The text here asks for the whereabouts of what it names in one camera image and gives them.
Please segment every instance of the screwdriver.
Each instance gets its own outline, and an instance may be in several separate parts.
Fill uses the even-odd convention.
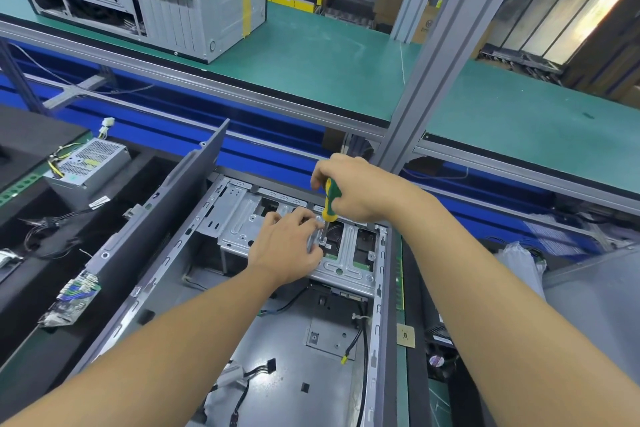
[[[326,197],[324,198],[324,210],[322,212],[324,229],[322,230],[322,234],[320,235],[321,241],[324,241],[324,239],[326,238],[326,232],[329,229],[329,223],[333,223],[333,221],[338,219],[338,215],[333,212],[331,204],[336,197],[342,197],[342,191],[335,183],[335,181],[331,178],[327,178],[326,184],[324,185],[324,191],[326,192]]]

